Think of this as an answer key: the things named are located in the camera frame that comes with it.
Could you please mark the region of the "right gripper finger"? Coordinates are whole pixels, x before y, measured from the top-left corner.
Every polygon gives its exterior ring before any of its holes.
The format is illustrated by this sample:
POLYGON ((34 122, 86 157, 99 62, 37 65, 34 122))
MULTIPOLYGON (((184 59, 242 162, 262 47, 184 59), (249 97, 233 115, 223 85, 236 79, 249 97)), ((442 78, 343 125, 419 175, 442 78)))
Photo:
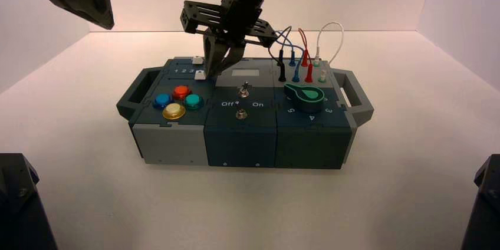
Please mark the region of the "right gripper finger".
POLYGON ((219 64, 219 74, 240 62, 244 56, 246 43, 234 44, 229 48, 227 56, 225 56, 219 64))
POLYGON ((232 66, 229 36, 227 34, 208 33, 203 35, 205 53, 205 73, 208 78, 214 78, 232 66))

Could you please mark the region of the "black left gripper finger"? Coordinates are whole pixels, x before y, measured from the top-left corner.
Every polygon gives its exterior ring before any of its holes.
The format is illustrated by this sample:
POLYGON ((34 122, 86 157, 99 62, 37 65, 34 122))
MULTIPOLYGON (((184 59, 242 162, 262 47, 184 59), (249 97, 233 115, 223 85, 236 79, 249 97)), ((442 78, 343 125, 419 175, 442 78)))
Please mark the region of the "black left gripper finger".
POLYGON ((49 0, 90 23, 110 30, 114 27, 111 0, 49 0))

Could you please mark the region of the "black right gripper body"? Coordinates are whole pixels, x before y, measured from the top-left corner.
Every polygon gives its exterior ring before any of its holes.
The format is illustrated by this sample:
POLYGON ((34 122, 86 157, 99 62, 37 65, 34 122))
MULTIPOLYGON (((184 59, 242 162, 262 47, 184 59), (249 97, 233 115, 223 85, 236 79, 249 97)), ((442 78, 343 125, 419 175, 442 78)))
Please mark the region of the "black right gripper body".
POLYGON ((221 0, 219 5, 185 1, 180 21, 190 34, 250 43, 269 48, 277 36, 269 22, 261 20, 264 0, 221 0))

